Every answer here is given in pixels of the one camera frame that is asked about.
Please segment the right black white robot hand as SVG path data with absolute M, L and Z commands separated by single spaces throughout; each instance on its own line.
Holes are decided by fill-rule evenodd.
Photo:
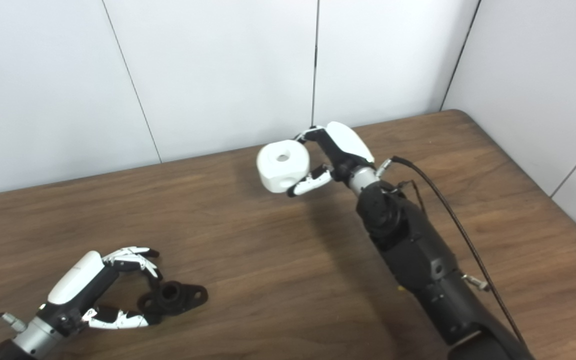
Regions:
M 326 126 L 313 125 L 293 140 L 301 145 L 315 142 L 330 164 L 321 164 L 288 187 L 286 194 L 290 198 L 306 194 L 329 182 L 341 182 L 359 197 L 366 187 L 379 182 L 375 158 L 368 146 L 352 128 L 343 123 L 330 121 Z

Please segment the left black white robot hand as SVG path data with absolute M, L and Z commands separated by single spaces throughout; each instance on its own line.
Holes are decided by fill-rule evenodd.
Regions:
M 87 327 L 130 330 L 158 325 L 159 316 L 97 304 L 122 272 L 142 272 L 151 287 L 159 285 L 163 276 L 150 260 L 158 256 L 158 251 L 141 246 L 123 247 L 106 256 L 89 251 L 51 289 L 36 316 L 66 338 Z

